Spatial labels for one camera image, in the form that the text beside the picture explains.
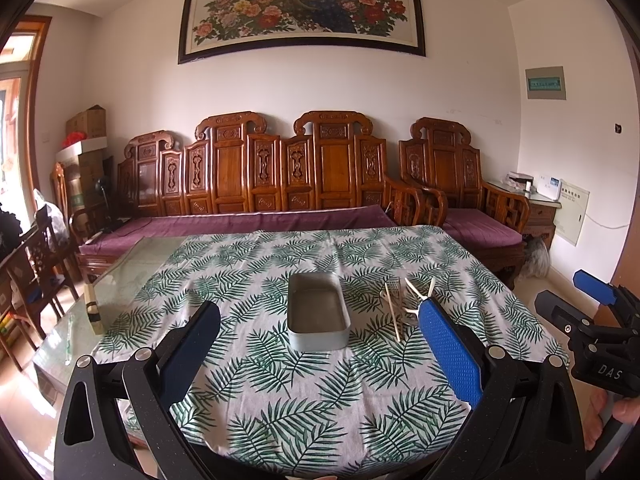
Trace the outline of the person's right hand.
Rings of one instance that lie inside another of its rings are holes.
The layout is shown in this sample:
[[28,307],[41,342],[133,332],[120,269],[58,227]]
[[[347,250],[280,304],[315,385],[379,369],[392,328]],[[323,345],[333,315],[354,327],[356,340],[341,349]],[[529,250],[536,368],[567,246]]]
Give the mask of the person's right hand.
[[[600,414],[608,403],[608,394],[604,390],[596,390],[590,399],[587,415],[582,421],[582,431],[586,450],[591,450],[600,438],[603,430],[603,422]],[[612,415],[622,424],[634,426],[639,419],[639,399],[620,399],[613,405]]]

